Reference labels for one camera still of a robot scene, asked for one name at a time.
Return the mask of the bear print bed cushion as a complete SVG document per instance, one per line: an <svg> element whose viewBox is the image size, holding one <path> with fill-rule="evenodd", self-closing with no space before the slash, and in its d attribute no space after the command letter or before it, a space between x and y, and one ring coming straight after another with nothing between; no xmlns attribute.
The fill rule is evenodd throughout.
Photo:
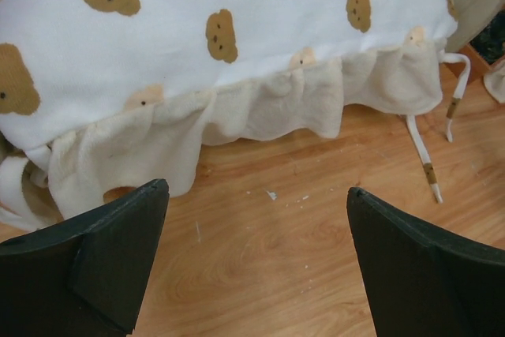
<svg viewBox="0 0 505 337"><path fill-rule="evenodd" d="M344 106L406 119L442 100L453 0L1 0L1 221L38 230L155 178L191 188L200 149Z"/></svg>

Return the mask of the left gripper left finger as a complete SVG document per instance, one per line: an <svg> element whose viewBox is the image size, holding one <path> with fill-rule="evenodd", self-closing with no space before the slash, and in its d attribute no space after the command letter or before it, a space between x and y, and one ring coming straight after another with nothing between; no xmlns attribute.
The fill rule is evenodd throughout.
<svg viewBox="0 0 505 337"><path fill-rule="evenodd" d="M1 244L3 336L133 333L159 245L169 186L153 180Z"/></svg>

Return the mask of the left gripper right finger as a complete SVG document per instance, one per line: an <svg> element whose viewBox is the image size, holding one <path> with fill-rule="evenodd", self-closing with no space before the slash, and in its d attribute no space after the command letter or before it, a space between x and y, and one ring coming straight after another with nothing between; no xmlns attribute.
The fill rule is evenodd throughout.
<svg viewBox="0 0 505 337"><path fill-rule="evenodd" d="M504 251L350 188L347 215L378 336L502 336Z"/></svg>

